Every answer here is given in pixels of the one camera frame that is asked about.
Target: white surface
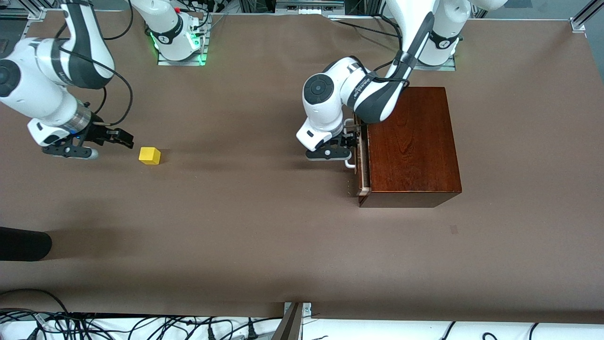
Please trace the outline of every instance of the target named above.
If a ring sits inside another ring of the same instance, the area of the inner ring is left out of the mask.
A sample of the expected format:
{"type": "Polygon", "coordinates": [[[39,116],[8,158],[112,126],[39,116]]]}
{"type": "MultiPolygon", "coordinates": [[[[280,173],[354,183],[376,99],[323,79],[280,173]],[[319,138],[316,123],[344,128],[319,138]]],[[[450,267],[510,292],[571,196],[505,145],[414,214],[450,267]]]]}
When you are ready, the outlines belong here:
{"type": "MultiPolygon", "coordinates": [[[[215,321],[227,319],[216,318],[215,321]]],[[[247,323],[247,318],[228,318],[238,327],[247,323]]],[[[130,330],[140,319],[101,319],[94,322],[104,329],[130,330]]],[[[132,340],[147,339],[149,335],[163,323],[163,319],[136,330],[132,340]]],[[[279,320],[259,322],[254,325],[258,335],[273,332],[279,320]]],[[[357,321],[357,320],[328,320],[305,319],[303,340],[314,340],[327,336],[326,340],[369,340],[369,339],[401,339],[401,340],[440,340],[449,325],[447,321],[357,321]]],[[[3,340],[25,339],[35,327],[34,321],[7,322],[0,325],[0,336],[3,340]]],[[[525,340],[529,338],[532,324],[519,322],[458,322],[453,326],[447,340],[480,340],[484,332],[493,333],[498,340],[525,340]]],[[[212,325],[216,339],[230,332],[228,322],[212,325]]],[[[247,327],[237,332],[233,338],[247,336],[247,327]]],[[[127,333],[112,333],[115,340],[126,340],[127,333]]],[[[94,340],[102,339],[92,335],[94,340]]],[[[165,340],[183,340],[182,330],[170,329],[165,340]]],[[[62,336],[49,336],[48,339],[63,339],[62,336]]],[[[197,329],[191,340],[207,339],[207,326],[197,329]]],[[[604,325],[578,324],[539,324],[533,333],[533,340],[596,340],[604,339],[604,325]]]]}

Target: brown table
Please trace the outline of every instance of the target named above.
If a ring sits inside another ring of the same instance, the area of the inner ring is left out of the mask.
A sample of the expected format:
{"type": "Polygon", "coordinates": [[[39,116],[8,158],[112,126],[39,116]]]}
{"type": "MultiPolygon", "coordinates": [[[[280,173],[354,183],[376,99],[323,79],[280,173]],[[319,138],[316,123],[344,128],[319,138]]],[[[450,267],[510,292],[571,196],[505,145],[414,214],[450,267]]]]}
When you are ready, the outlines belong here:
{"type": "MultiPolygon", "coordinates": [[[[98,17],[111,36],[128,13],[98,17]]],[[[446,88],[463,193],[360,209],[351,171],[304,158],[301,88],[352,53],[383,63],[391,38],[320,16],[228,16],[205,67],[156,67],[135,18],[108,42],[135,90],[123,123],[135,150],[52,158],[1,107],[0,223],[56,241],[54,260],[0,264],[2,289],[95,312],[278,315],[304,300],[323,317],[604,322],[604,87],[566,22],[468,22],[456,72],[411,78],[446,88]],[[140,163],[140,146],[163,163],[140,163]]],[[[62,22],[51,13],[28,35],[62,22]]],[[[108,90],[112,120],[127,92],[118,79],[108,90]]]]}

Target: wooden drawer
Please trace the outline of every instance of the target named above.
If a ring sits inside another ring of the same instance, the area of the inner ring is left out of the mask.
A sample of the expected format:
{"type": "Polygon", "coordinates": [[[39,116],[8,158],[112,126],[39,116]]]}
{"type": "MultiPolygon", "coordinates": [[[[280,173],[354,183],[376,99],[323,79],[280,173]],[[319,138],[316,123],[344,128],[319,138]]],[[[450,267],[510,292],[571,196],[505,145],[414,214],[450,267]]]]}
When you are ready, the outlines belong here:
{"type": "Polygon", "coordinates": [[[361,207],[433,208],[461,193],[444,88],[408,88],[387,120],[357,134],[361,207]]]}

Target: gray floor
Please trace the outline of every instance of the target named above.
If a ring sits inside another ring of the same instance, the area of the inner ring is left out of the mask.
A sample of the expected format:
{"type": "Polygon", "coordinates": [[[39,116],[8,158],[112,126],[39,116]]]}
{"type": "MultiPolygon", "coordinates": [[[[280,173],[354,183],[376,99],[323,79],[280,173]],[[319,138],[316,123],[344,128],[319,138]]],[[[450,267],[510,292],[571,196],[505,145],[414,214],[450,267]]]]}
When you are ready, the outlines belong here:
{"type": "MultiPolygon", "coordinates": [[[[508,0],[508,3],[487,18],[498,19],[568,19],[575,15],[588,0],[508,0]]],[[[126,9],[124,0],[96,0],[97,9],[126,9]]],[[[0,39],[8,39],[8,46],[0,57],[5,57],[14,47],[25,27],[24,21],[0,20],[0,39]]],[[[604,79],[604,10],[586,24],[587,38],[604,79]]]]}

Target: yellow block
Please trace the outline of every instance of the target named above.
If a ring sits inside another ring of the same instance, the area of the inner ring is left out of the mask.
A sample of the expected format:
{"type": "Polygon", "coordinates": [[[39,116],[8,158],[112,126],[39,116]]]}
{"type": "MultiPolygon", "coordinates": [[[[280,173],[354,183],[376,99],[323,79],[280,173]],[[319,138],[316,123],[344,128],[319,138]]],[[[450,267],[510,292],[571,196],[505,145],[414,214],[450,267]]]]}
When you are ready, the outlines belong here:
{"type": "Polygon", "coordinates": [[[141,148],[141,153],[138,155],[138,160],[146,165],[158,165],[161,152],[156,148],[141,148]]]}

